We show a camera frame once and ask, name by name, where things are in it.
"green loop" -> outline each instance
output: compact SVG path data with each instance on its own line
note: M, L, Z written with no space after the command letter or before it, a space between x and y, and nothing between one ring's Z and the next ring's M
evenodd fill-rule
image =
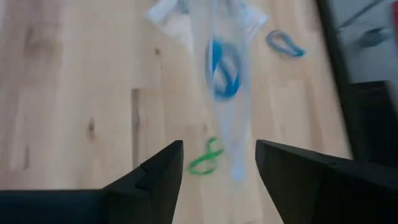
M192 161L191 163L189 163L189 168L188 171L189 173L193 174L193 175L208 175L211 174L214 170L217 169L217 156L221 155L222 153L224 153L224 149L219 149L217 151L213 151L211 148L211 145L217 141L217 137L212 137L207 141L207 145L206 145L206 153L199 157L198 159L195 159L194 161ZM205 171L199 171L196 170L195 167L199 164L201 164L202 162L205 161L210 161L214 164L214 167Z

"blue loop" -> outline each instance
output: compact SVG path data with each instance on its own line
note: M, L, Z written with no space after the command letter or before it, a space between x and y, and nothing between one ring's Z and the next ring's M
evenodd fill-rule
M276 37L280 37L288 46L288 48L281 47L275 44L274 39ZM290 57L303 57L305 55L305 50L297 46L292 38L287 33L281 30L274 30L270 32L266 37L266 42L275 51L286 54Z
M208 55L209 49L207 49L206 54L206 66L208 68ZM233 78L231 76L231 72L229 70L228 64L225 62L225 59L230 58L232 60L233 65L235 66L236 76ZM222 43L220 41L213 41L213 54L212 54L212 66L211 66L211 75L207 75L207 80L209 85L212 85L214 88L214 94L216 99L227 100L235 96L238 92L239 87L241 85L241 60L239 58L238 51L233 47L232 44ZM226 83L225 87L222 88L219 85L214 85L214 75L217 70L220 70L223 75L224 81Z

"wooden surface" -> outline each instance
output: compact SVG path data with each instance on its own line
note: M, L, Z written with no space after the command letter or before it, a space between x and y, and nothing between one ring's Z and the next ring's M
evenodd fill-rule
M311 0L250 0L270 20L251 45L246 177L226 156L184 172L174 223L282 223L254 161L255 139L349 157ZM0 188L87 189L126 174L175 139L185 162L214 135L185 48L144 18L150 0L0 0ZM283 29L307 49L280 57Z

